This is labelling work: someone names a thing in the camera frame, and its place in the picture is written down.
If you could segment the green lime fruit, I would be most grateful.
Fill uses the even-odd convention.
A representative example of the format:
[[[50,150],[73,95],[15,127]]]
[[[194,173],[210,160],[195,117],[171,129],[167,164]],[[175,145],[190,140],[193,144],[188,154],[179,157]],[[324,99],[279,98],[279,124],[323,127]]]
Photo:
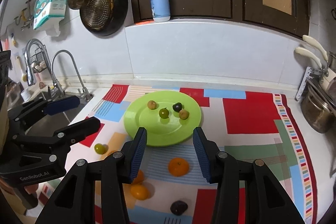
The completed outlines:
[[[169,117],[169,110],[167,108],[162,108],[159,110],[159,116],[162,119],[167,119]]]

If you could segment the small dark green fruit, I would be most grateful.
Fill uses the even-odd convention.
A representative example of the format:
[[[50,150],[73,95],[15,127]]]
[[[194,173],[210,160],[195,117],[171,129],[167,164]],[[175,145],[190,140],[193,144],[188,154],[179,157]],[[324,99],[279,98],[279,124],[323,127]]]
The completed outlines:
[[[181,104],[181,102],[177,102],[173,104],[173,110],[175,112],[179,113],[182,109],[183,109],[183,105]]]

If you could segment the colourful patterned table mat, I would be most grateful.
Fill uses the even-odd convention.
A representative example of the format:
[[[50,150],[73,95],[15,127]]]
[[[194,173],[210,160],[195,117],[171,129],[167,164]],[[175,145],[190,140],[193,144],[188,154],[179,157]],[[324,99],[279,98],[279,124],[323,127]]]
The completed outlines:
[[[285,94],[114,84],[76,117],[96,133],[78,159],[116,162],[145,130],[144,154],[124,184],[131,223],[316,223],[317,182]]]

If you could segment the small brown-green fruit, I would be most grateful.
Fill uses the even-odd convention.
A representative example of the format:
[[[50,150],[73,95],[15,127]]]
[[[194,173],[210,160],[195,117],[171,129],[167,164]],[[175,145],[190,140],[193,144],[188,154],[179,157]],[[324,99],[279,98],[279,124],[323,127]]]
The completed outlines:
[[[157,103],[154,100],[149,100],[147,103],[147,107],[150,110],[155,110],[157,108]]]

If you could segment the teal white tissue pack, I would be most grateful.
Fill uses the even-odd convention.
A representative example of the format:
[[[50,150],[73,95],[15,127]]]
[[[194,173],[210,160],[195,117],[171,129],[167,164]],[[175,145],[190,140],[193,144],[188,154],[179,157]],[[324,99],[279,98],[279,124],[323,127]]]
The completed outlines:
[[[59,36],[59,23],[65,18],[67,0],[36,0],[33,28],[49,36]]]

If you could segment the brass perforated strainer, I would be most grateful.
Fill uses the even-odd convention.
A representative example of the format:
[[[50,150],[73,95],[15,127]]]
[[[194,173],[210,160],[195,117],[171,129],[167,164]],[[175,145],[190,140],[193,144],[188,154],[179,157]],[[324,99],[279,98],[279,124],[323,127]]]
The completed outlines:
[[[88,5],[81,9],[84,24],[94,30],[102,29],[107,24],[112,9],[112,0],[90,0]]]

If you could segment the yellow-brown pear fruit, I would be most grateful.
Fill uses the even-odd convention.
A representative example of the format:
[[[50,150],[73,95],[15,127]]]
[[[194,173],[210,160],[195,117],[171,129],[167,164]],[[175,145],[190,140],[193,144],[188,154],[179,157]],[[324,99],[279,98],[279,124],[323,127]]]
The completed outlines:
[[[179,112],[179,118],[181,120],[186,120],[188,117],[189,117],[190,113],[185,110],[185,109],[182,109],[180,112]]]

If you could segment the dark purple plum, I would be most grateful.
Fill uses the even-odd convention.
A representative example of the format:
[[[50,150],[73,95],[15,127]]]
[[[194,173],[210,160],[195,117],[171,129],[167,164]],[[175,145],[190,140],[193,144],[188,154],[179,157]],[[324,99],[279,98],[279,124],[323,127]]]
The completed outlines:
[[[180,216],[188,209],[188,204],[184,201],[177,200],[174,201],[170,206],[170,211],[173,215]]]

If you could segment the black frying pan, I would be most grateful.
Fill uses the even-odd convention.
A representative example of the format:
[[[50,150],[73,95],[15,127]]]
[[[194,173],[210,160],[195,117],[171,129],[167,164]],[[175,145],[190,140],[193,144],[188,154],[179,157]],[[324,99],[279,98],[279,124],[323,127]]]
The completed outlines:
[[[84,27],[96,36],[110,36],[123,25],[128,0],[87,0],[80,8]]]

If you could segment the steel pot on rack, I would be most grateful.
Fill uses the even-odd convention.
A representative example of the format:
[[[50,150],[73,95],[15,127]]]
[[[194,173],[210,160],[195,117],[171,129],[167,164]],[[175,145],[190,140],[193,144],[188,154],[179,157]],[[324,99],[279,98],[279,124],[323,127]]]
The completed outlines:
[[[320,134],[327,133],[335,124],[333,110],[311,84],[306,85],[301,110],[307,123]]]

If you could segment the orange fruit near right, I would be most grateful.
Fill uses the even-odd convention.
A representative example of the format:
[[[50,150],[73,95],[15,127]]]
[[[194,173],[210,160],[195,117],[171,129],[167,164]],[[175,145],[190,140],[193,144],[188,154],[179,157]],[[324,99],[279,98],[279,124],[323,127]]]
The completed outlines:
[[[138,171],[136,178],[132,181],[132,184],[141,184],[145,179],[144,173],[142,170]]]

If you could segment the white blue pump bottle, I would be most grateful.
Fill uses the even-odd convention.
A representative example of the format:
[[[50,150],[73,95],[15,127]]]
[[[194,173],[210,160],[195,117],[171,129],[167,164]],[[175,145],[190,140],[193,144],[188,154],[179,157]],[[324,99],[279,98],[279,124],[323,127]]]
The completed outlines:
[[[167,22],[170,20],[169,0],[150,0],[151,14],[155,22]]]

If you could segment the green round fruit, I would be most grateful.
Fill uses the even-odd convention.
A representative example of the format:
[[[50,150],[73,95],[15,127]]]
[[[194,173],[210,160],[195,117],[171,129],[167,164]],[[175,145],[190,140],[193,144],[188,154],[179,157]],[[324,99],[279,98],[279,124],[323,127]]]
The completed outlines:
[[[104,155],[108,151],[108,145],[96,143],[94,146],[94,151],[99,155]]]

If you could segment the white dish rack bracket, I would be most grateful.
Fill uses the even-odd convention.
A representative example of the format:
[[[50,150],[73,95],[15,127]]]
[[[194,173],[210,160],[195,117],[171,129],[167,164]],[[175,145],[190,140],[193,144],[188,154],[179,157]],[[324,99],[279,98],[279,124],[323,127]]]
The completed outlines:
[[[306,67],[305,73],[303,74],[302,81],[299,85],[298,91],[295,95],[295,100],[299,102],[302,98],[303,92],[306,88],[308,80],[319,79],[322,75],[322,69],[315,69],[312,67]]]

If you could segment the orange oval fruit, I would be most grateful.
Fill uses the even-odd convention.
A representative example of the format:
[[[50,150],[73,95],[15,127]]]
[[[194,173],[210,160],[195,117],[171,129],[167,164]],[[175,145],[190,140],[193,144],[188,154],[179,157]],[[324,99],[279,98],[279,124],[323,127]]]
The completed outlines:
[[[136,200],[146,200],[150,198],[150,191],[142,184],[133,184],[130,187],[130,193]]]

